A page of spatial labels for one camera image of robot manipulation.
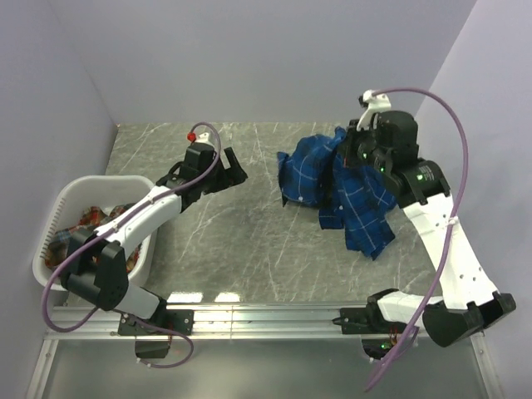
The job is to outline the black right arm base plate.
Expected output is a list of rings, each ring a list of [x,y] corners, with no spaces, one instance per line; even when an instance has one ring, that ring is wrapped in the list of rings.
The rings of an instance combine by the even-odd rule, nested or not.
[[[340,308],[332,324],[341,328],[343,335],[382,333],[383,329],[370,321],[365,308]]]

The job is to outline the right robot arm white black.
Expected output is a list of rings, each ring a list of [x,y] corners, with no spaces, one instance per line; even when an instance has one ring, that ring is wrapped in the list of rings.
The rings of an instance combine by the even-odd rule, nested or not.
[[[516,309],[480,266],[453,207],[441,167],[419,155],[418,124],[405,111],[362,116],[347,126],[340,146],[345,166],[376,171],[412,222],[438,275],[440,296],[424,298],[396,288],[374,293],[363,310],[343,308],[336,323],[345,334],[403,333],[412,323],[441,347],[479,333]]]

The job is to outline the aluminium mounting rail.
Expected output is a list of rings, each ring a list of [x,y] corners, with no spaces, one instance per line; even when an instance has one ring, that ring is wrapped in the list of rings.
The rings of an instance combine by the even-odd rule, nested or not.
[[[401,333],[421,302],[417,296],[387,300],[382,316],[388,325],[382,333],[343,335],[332,320],[340,308],[365,308],[359,303],[184,303],[170,310],[192,309],[194,322],[188,338],[199,340],[292,340],[292,339],[386,339],[391,333]],[[49,340],[142,340],[165,341],[167,333],[142,337],[117,334],[121,315],[98,311],[83,326],[73,332],[56,332],[48,328]]]

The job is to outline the blue plaid long sleeve shirt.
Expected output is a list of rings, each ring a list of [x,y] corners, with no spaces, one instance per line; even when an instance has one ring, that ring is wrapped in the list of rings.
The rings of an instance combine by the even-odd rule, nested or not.
[[[372,168],[346,168],[336,145],[334,135],[316,134],[277,153],[282,202],[317,209],[321,229],[342,229],[348,250],[374,260],[395,239],[387,213],[397,200]]]

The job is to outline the white plastic laundry basket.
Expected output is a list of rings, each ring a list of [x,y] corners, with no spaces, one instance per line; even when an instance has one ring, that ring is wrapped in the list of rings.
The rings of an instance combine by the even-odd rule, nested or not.
[[[45,254],[57,231],[76,225],[85,209],[96,206],[107,213],[117,205],[141,200],[153,186],[140,175],[88,175],[67,184],[57,195],[39,239],[32,261],[36,281],[44,286],[52,275]]]

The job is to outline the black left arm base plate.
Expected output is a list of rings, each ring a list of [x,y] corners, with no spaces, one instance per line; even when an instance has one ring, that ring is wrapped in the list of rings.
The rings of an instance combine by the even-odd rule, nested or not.
[[[127,337],[164,334],[160,331],[162,328],[189,336],[192,333],[193,322],[194,311],[192,309],[163,309],[148,319],[127,314],[121,315],[117,334]]]

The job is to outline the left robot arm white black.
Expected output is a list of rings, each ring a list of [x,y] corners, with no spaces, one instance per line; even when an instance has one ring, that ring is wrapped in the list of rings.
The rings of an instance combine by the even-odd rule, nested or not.
[[[126,262],[162,224],[182,214],[202,195],[244,183],[248,176],[232,148],[228,164],[209,144],[193,143],[185,158],[156,181],[150,192],[125,213],[97,229],[80,229],[70,240],[60,282],[68,292],[105,311],[126,313],[149,334],[170,322],[167,302],[132,283]]]

